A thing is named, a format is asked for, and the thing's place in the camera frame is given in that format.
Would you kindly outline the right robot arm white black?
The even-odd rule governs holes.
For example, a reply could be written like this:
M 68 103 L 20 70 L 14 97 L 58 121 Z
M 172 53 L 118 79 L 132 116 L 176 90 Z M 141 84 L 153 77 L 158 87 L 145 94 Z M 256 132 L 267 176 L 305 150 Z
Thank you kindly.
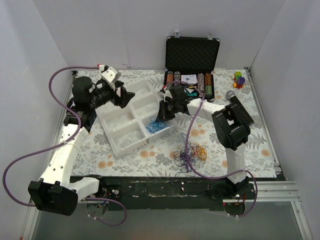
M 245 169 L 245 148 L 251 129 L 240 108 L 234 103 L 228 105 L 214 104 L 207 101 L 201 92 L 198 98 L 192 98 L 187 95 L 184 87 L 180 84 L 175 86 L 165 85 L 160 92 L 163 99 L 159 102 L 159 112 L 156 117 L 158 122 L 172 120 L 176 113 L 192 116 L 185 137 L 185 157 L 191 170 L 199 177 L 208 180 L 224 180 L 227 185 L 227 195 L 232 199 L 237 199 L 243 195 L 249 184 L 249 171 Z M 196 117 L 213 123 L 216 136 L 225 149 L 226 175 L 209 177 L 199 173 L 193 167 L 188 151 L 191 150 L 189 135 Z

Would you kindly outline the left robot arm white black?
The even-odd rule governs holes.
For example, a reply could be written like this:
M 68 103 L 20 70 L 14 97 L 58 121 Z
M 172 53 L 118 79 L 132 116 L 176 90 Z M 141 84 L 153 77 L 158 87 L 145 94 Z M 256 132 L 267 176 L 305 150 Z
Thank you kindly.
M 78 202 L 86 197 L 101 200 L 107 193 L 106 187 L 96 177 L 70 181 L 80 148 L 96 120 L 96 109 L 108 102 L 125 108 L 136 94 L 127 91 L 121 81 L 117 81 L 115 88 L 112 88 L 104 79 L 93 83 L 84 76 L 74 80 L 72 95 L 63 121 L 62 145 L 54 151 L 39 180 L 31 181 L 28 186 L 38 210 L 66 216 L 70 216 Z

